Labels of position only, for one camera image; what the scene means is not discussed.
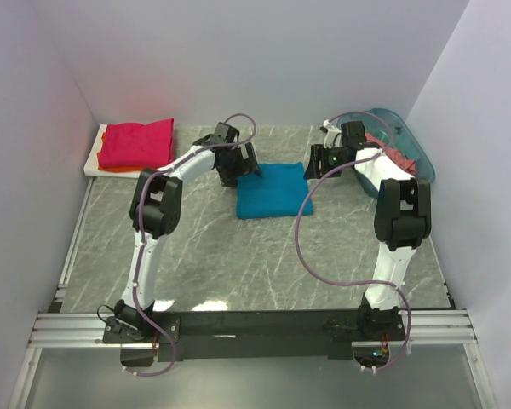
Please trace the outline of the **blue t-shirt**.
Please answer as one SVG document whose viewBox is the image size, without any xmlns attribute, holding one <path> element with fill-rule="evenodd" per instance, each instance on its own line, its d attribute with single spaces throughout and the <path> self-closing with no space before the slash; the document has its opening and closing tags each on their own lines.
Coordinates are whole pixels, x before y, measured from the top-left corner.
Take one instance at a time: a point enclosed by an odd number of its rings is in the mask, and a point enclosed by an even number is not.
<svg viewBox="0 0 511 409">
<path fill-rule="evenodd" d="M 297 216 L 309 193 L 301 162 L 260 164 L 237 179 L 236 216 L 240 220 Z"/>
</svg>

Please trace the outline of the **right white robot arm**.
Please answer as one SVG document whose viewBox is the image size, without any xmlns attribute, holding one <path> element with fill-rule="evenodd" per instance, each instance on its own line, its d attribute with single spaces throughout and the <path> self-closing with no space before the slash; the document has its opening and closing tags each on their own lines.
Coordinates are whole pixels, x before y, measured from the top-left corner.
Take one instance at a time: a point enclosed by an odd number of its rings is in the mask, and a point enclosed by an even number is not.
<svg viewBox="0 0 511 409">
<path fill-rule="evenodd" d="M 411 258 L 432 227 L 430 185 L 388 156 L 390 143 L 369 140 L 362 122 L 336 126 L 326 120 L 320 129 L 333 140 L 312 145 L 305 179 L 323 181 L 352 168 L 377 191 L 374 231 L 379 249 L 356 321 L 359 335 L 375 340 L 403 326 L 401 286 Z"/>
</svg>

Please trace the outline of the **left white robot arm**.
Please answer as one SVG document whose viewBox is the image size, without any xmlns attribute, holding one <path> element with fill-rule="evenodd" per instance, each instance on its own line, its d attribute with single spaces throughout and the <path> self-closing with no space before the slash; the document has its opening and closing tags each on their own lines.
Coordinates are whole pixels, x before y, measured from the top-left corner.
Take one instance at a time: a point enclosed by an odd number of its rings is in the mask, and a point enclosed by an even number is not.
<svg viewBox="0 0 511 409">
<path fill-rule="evenodd" d="M 181 219 L 184 187 L 212 170 L 224 187 L 236 187 L 240 176 L 262 176 L 250 142 L 255 135 L 255 125 L 242 140 L 237 128 L 220 122 L 171 164 L 140 172 L 129 209 L 135 248 L 127 285 L 113 309 L 133 342 L 144 342 L 158 330 L 152 317 L 154 287 L 164 244 Z"/>
</svg>

